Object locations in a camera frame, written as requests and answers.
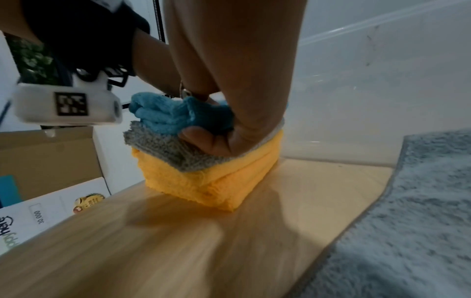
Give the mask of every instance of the green plant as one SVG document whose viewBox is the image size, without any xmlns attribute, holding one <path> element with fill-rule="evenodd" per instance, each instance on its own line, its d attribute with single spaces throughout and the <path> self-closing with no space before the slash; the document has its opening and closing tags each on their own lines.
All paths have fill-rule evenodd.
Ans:
<svg viewBox="0 0 471 298">
<path fill-rule="evenodd" d="M 6 40 L 22 82 L 60 85 L 56 65 L 47 48 L 12 35 L 7 35 Z"/>
</svg>

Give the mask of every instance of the stack of towels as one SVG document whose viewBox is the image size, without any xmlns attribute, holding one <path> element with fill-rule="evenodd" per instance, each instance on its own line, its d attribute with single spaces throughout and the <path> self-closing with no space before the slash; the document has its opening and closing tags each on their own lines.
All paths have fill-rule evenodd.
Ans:
<svg viewBox="0 0 471 298">
<path fill-rule="evenodd" d="M 237 158 L 208 155 L 178 138 L 188 126 L 213 134 L 233 128 L 234 115 L 226 105 L 210 105 L 187 97 L 172 100 L 143 92 L 129 105 L 140 121 L 124 132 L 146 185 L 157 191 L 222 210 L 233 211 L 278 160 L 283 136 L 281 122 L 251 151 Z"/>
</svg>

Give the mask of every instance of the gray towel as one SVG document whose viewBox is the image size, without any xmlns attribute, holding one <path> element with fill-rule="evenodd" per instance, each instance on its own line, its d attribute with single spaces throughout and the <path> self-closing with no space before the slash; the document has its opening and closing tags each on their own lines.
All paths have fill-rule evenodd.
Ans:
<svg viewBox="0 0 471 298">
<path fill-rule="evenodd" d="M 270 141 L 283 127 L 284 120 L 251 151 Z M 233 160 L 206 154 L 174 135 L 154 133 L 139 121 L 131 122 L 131 129 L 124 132 L 124 141 L 144 153 L 168 163 L 180 172 L 194 172 Z"/>
<path fill-rule="evenodd" d="M 471 297 L 471 131 L 406 137 L 379 201 L 288 297 Z"/>
</svg>

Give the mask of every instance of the orange microfiber cloth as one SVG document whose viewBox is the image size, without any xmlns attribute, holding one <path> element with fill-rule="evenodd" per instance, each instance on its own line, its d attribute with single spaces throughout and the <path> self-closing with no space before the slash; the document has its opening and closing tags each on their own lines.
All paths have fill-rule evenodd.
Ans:
<svg viewBox="0 0 471 298">
<path fill-rule="evenodd" d="M 135 148 L 146 185 L 157 191 L 222 210 L 233 211 L 278 160 L 283 132 L 249 154 L 210 168 L 181 173 Z"/>
</svg>

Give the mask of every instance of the light wood board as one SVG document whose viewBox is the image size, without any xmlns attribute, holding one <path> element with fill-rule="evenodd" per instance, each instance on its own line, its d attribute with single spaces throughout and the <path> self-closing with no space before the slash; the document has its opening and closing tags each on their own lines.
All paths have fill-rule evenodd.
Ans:
<svg viewBox="0 0 471 298">
<path fill-rule="evenodd" d="M 0 296 L 282 297 L 391 172 L 280 160 L 232 214 L 141 183 L 0 257 Z"/>
</svg>

